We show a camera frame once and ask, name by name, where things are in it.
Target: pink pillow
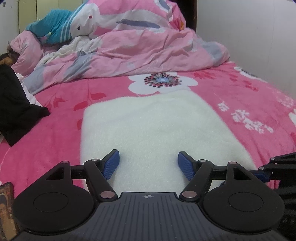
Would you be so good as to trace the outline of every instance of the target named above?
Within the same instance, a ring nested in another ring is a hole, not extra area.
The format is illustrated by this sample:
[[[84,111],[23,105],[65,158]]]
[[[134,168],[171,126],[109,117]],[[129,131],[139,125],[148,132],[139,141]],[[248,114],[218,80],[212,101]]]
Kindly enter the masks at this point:
[[[30,31],[20,33],[11,41],[10,46],[13,51],[20,54],[17,62],[11,67],[15,73],[22,76],[32,73],[44,55],[55,52],[58,49],[57,46],[41,46],[39,40]]]

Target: blue gripper pad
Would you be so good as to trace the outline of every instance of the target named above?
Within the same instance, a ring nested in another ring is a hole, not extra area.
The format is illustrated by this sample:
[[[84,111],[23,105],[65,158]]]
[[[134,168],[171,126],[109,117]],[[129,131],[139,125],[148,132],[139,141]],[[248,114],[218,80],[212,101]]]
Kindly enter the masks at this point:
[[[109,180],[119,165],[119,151],[116,151],[106,162],[103,170],[103,176]]]
[[[195,175],[193,165],[181,152],[178,154],[178,165],[185,177],[190,181]]]

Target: wall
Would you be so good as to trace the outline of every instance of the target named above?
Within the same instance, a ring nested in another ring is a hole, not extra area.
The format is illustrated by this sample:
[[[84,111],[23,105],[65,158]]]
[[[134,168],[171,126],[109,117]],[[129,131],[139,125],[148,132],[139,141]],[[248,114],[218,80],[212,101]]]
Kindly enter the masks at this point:
[[[296,3],[198,0],[197,34],[218,41],[231,60],[296,98]]]
[[[5,2],[5,7],[0,4],[0,54],[6,53],[7,42],[19,34],[17,0]]]

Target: white towel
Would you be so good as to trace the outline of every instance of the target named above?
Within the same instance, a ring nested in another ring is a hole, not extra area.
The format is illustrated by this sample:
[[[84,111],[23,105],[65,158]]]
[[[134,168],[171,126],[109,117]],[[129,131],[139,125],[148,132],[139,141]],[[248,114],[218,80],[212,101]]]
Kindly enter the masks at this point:
[[[256,169],[215,111],[187,90],[89,106],[82,124],[81,163],[102,159],[112,149],[120,152],[120,164],[110,180],[118,195],[122,191],[179,194],[188,183],[178,167],[180,151],[215,165],[237,161]]]

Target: black garment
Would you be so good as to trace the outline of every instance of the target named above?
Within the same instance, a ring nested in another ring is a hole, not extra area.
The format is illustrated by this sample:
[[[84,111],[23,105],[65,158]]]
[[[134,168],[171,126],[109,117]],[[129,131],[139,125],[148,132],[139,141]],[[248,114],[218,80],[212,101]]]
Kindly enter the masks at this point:
[[[48,115],[46,107],[30,104],[13,69],[0,65],[0,132],[8,144],[13,146]]]

